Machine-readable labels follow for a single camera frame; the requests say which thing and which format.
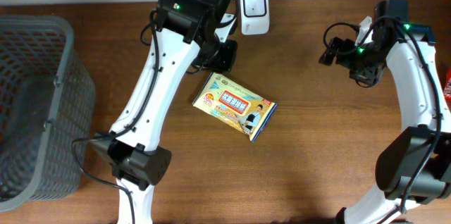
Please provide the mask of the yellow wet wipes pack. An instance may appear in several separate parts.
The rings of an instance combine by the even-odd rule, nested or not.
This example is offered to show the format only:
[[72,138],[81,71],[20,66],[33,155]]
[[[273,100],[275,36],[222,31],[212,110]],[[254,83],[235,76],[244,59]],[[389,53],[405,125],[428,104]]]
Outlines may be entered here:
[[192,105],[249,136],[255,142],[278,108],[219,73],[211,73]]

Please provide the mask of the red snack bag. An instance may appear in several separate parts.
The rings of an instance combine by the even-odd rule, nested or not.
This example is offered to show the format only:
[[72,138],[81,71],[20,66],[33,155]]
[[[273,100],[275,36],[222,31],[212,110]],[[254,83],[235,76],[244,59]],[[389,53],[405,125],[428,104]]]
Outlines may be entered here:
[[451,69],[447,71],[445,86],[443,89],[443,95],[445,100],[450,103],[451,102]]

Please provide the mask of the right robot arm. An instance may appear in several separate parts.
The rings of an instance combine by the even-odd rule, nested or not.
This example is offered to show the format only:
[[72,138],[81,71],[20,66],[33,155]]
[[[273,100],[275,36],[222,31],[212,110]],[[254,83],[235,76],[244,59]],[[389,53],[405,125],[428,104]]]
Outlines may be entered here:
[[338,64],[363,88],[393,76],[400,105],[400,135],[379,155],[376,181],[336,223],[390,223],[408,210],[450,195],[450,110],[435,65],[435,36],[413,23],[405,0],[379,2],[354,27],[355,40],[324,39],[319,63]]

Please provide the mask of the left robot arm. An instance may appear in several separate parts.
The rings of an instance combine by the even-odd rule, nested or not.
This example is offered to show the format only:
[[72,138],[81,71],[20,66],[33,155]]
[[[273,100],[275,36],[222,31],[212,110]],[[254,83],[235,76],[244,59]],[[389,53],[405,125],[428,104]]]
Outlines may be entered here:
[[152,197],[171,162],[159,146],[168,108],[186,74],[229,71],[237,42],[230,40],[234,0],[158,0],[151,11],[149,54],[132,95],[111,128],[90,139],[111,165],[119,190],[119,223],[151,223]]

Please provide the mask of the grey plastic mesh basket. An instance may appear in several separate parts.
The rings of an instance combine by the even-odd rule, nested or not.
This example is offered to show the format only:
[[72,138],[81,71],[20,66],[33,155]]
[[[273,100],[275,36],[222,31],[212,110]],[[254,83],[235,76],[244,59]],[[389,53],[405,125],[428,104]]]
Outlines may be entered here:
[[62,199],[80,184],[96,90],[71,25],[1,17],[1,210]]

